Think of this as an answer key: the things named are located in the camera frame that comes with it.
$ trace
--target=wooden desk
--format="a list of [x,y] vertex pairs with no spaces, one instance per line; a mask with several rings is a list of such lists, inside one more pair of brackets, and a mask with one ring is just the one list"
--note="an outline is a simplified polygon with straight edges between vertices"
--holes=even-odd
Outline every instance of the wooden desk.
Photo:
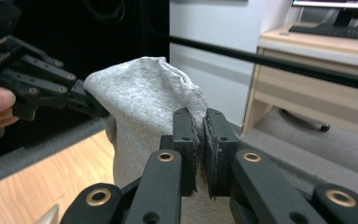
[[[358,76],[358,40],[288,33],[260,36],[258,54]],[[255,67],[242,133],[273,107],[358,133],[358,90],[262,65]]]
[[113,183],[114,149],[105,132],[68,147],[0,181],[0,223],[35,223],[54,204],[60,220],[77,194]]

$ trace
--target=computer monitor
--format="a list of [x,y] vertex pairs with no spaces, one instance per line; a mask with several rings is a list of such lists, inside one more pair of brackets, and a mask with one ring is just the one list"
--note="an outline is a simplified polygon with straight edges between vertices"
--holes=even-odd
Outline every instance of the computer monitor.
[[338,8],[334,25],[349,26],[352,19],[358,19],[358,1],[347,0],[294,0],[294,7],[329,7]]

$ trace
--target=black keyboard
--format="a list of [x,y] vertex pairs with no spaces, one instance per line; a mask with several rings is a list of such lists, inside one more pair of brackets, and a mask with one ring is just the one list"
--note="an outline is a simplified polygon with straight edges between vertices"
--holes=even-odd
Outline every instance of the black keyboard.
[[315,27],[294,25],[289,29],[289,32],[358,39],[358,27],[334,26],[329,24],[319,24]]

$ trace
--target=gray cloth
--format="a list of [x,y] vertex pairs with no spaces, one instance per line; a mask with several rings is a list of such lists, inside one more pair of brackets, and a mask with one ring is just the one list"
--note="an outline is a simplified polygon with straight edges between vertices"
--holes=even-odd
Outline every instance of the gray cloth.
[[[103,119],[115,147],[114,179],[120,188],[142,175],[163,134],[172,134],[172,113],[187,107],[203,133],[207,104],[200,88],[164,58],[143,57],[91,74],[89,91],[109,112]],[[182,223],[234,223],[228,198],[209,199],[204,173],[198,192],[182,200]]]

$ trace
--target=caster wheel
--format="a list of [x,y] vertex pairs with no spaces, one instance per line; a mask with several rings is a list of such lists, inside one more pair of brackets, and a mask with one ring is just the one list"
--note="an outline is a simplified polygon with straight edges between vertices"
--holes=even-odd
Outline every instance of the caster wheel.
[[330,130],[330,125],[327,124],[327,125],[321,126],[321,132],[323,132],[323,133],[326,133],[329,130]]

